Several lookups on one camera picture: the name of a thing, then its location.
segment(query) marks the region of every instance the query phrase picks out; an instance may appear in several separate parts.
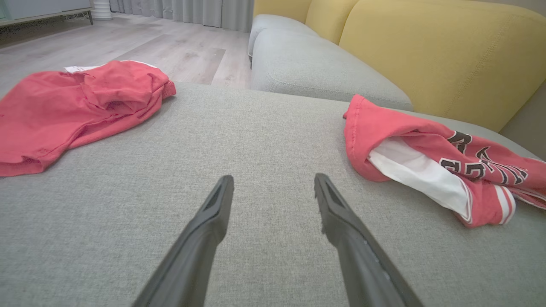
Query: gray sofa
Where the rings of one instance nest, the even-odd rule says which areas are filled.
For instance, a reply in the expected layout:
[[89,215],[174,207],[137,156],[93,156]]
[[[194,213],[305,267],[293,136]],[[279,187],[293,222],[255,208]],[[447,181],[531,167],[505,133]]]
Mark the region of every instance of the gray sofa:
[[[345,152],[347,102],[176,83],[149,120],[68,151],[41,174],[0,178],[4,306],[129,306],[218,178],[235,192],[206,306],[346,306],[321,234],[328,174],[425,306],[541,306],[546,215],[465,228],[397,182],[370,182]],[[535,157],[485,128],[423,114]]]
[[412,110],[395,84],[299,21],[256,16],[248,55],[253,90],[346,102],[357,93],[382,107]]

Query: gray curtain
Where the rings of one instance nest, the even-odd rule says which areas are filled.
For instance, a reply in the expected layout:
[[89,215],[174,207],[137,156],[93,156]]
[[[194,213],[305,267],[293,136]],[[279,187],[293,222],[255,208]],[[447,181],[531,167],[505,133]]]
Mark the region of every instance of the gray curtain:
[[110,0],[110,9],[250,32],[254,0]]

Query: yellow sofa cushion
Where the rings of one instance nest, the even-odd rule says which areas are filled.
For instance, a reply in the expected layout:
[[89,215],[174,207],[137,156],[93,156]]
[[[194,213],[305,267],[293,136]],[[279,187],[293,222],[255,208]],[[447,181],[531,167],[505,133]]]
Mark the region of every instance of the yellow sofa cushion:
[[311,0],[254,0],[254,17],[270,14],[305,23]]
[[546,18],[463,0],[361,0],[339,46],[420,113],[499,131],[546,79]]
[[358,0],[313,0],[305,24],[320,37],[339,44],[347,16]]

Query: clothing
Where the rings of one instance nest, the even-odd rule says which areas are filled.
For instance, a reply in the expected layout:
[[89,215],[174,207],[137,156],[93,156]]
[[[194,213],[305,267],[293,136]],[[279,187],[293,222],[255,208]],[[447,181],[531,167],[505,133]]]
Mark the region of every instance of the clothing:
[[134,61],[32,74],[0,101],[0,176],[41,173],[68,149],[140,124],[175,93],[161,70]]
[[355,95],[348,111],[347,156],[363,177],[396,180],[456,212],[468,227],[507,223],[515,198],[546,209],[546,163],[495,142],[378,107]]

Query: light wood laminate floor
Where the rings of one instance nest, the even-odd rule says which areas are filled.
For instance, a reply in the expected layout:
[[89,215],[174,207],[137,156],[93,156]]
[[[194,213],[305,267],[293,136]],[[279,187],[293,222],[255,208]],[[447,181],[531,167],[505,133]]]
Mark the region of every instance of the light wood laminate floor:
[[0,28],[0,97],[34,72],[136,60],[172,81],[248,88],[248,33],[113,13],[113,20]]

